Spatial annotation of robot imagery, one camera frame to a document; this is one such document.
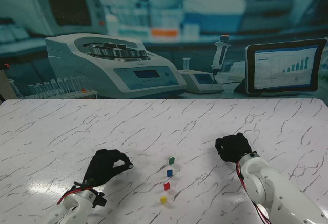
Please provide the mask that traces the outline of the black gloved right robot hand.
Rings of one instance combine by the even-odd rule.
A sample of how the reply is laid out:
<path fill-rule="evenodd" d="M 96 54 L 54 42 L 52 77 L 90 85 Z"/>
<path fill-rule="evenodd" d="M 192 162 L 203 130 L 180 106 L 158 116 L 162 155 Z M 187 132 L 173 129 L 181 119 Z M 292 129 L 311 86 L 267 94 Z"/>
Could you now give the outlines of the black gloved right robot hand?
<path fill-rule="evenodd" d="M 223 161 L 235 164 L 246 154 L 252 153 L 251 146 L 242 133 L 216 139 L 215 148 Z"/>

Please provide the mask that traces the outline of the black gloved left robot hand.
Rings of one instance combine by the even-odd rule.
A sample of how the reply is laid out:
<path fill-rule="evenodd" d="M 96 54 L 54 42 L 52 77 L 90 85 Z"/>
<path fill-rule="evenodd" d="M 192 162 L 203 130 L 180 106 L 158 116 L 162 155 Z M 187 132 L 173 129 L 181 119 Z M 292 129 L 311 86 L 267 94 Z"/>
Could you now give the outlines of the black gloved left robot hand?
<path fill-rule="evenodd" d="M 133 166 L 126 154 L 117 149 L 97 150 L 88 165 L 83 185 L 99 187 Z"/>

